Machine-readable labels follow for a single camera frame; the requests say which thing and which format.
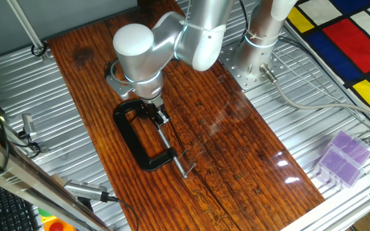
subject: purple plastic box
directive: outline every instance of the purple plastic box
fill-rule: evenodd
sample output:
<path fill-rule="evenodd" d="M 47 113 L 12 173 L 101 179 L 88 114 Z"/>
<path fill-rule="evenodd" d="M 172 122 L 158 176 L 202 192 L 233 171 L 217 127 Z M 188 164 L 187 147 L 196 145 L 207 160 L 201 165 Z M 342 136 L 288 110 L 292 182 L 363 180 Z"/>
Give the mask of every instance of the purple plastic box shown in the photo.
<path fill-rule="evenodd" d="M 340 131 L 324 149 L 317 164 L 321 176 L 337 186 L 352 187 L 363 175 L 363 164 L 370 156 L 368 145 Z"/>

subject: keyboard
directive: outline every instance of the keyboard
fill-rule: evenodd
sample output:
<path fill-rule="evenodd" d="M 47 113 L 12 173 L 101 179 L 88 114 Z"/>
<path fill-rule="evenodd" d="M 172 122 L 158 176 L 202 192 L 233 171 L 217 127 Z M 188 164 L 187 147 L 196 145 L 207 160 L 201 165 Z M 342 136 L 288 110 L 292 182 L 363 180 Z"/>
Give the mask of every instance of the keyboard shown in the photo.
<path fill-rule="evenodd" d="M 32 205 L 0 187 L 0 231 L 34 231 Z"/>

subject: connector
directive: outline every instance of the connector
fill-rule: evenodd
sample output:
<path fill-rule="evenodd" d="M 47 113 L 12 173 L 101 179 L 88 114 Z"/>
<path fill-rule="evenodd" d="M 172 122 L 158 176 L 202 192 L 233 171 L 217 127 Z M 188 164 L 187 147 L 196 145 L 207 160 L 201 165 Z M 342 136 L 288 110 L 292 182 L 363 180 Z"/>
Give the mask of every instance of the connector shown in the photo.
<path fill-rule="evenodd" d="M 277 81 L 275 75 L 270 71 L 270 69 L 265 64 L 262 64 L 260 66 L 260 71 L 267 76 L 268 80 L 272 84 L 274 84 Z"/>

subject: metal rod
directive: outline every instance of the metal rod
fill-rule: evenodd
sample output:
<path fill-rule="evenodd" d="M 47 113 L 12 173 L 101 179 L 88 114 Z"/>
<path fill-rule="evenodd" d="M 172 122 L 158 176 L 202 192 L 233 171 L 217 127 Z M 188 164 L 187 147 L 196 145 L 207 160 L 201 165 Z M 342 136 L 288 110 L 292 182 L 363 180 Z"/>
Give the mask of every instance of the metal rod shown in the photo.
<path fill-rule="evenodd" d="M 161 129 L 157 129 L 159 136 L 161 137 L 162 141 L 164 142 L 165 146 L 167 148 L 171 148 L 170 143 L 166 139 L 164 133 L 161 131 Z M 181 174 L 182 178 L 185 179 L 187 177 L 187 173 L 185 172 L 184 168 L 182 167 L 181 163 L 178 160 L 178 157 L 173 157 L 172 158 L 173 163 L 177 166 L 179 173 Z"/>
<path fill-rule="evenodd" d="M 11 6 L 12 11 L 17 16 L 19 22 L 23 26 L 25 32 L 28 34 L 29 38 L 31 39 L 32 44 L 35 46 L 36 49 L 42 51 L 44 49 L 44 45 L 38 38 L 37 33 L 32 28 L 32 25 L 28 18 L 26 17 L 24 11 L 22 10 L 21 6 L 18 4 L 17 0 L 6 0 L 8 4 Z M 49 56 L 47 53 L 41 56 L 43 60 L 49 60 Z"/>
<path fill-rule="evenodd" d="M 0 167 L 5 158 L 5 150 L 0 147 Z M 19 150 L 10 155 L 6 171 L 0 174 L 0 187 L 79 230 L 109 230 L 100 218 Z"/>

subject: wood grain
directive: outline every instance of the wood grain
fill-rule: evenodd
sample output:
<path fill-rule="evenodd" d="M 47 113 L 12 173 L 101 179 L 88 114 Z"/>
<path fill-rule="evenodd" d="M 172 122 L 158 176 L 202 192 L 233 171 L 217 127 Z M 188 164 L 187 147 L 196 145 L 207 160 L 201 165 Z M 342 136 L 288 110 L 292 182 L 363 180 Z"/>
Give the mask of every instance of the wood grain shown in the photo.
<path fill-rule="evenodd" d="M 195 162 L 195 169 L 185 180 L 172 163 L 139 169 L 112 120 L 122 100 L 103 66 L 116 58 L 112 37 L 119 28 L 152 27 L 164 13 L 181 12 L 174 0 L 143 4 L 49 41 L 111 184 L 136 209 L 140 230 L 281 230 L 320 204 L 321 194 L 218 62 L 205 72 L 178 61 L 164 68 L 163 99 L 172 117 L 164 133 L 184 153 L 180 161 Z M 163 149 L 149 122 L 132 126 L 150 155 Z M 279 167 L 281 161 L 288 164 Z"/>

